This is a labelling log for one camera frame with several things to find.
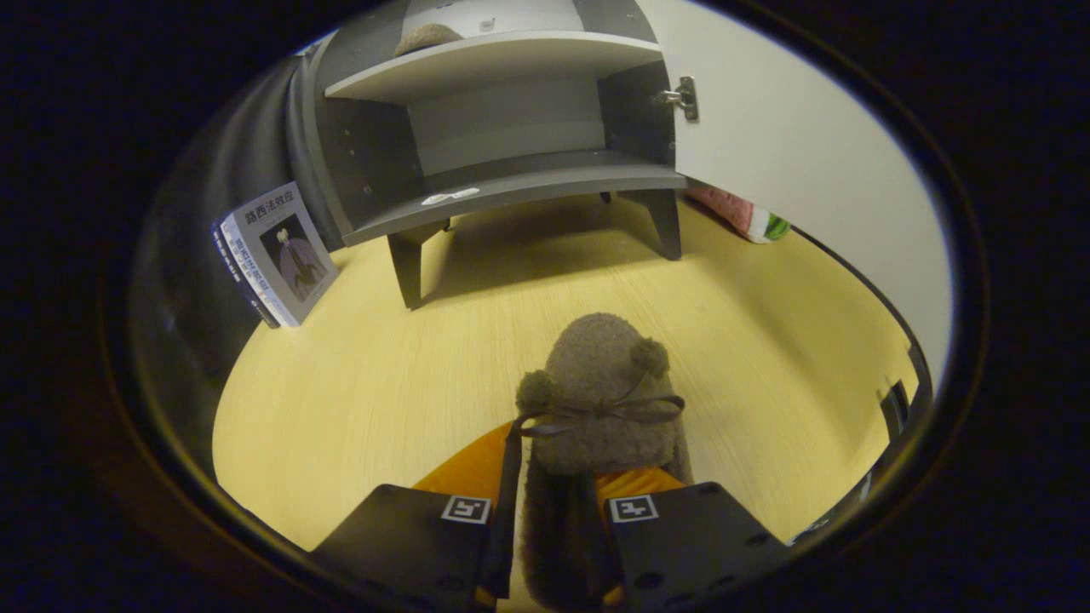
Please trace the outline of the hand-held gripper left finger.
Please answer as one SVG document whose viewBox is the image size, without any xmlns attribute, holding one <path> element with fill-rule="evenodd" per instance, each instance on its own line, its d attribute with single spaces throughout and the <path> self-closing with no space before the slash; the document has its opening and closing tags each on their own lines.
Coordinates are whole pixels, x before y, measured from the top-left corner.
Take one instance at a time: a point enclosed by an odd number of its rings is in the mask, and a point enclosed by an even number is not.
<svg viewBox="0 0 1090 613">
<path fill-rule="evenodd" d="M 493 612 L 510 594 L 522 443 L 495 426 L 413 486 L 371 491 L 311 558 L 392 612 Z"/>
</svg>

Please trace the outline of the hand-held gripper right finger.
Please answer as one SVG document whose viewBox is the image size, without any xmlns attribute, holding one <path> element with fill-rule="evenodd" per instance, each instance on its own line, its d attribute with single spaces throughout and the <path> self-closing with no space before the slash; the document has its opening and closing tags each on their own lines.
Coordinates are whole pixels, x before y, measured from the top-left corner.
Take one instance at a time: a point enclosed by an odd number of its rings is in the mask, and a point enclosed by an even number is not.
<svg viewBox="0 0 1090 613">
<path fill-rule="evenodd" d="M 603 612 L 697 612 L 778 570 L 790 544 L 716 482 L 661 468 L 588 477 Z"/>
</svg>

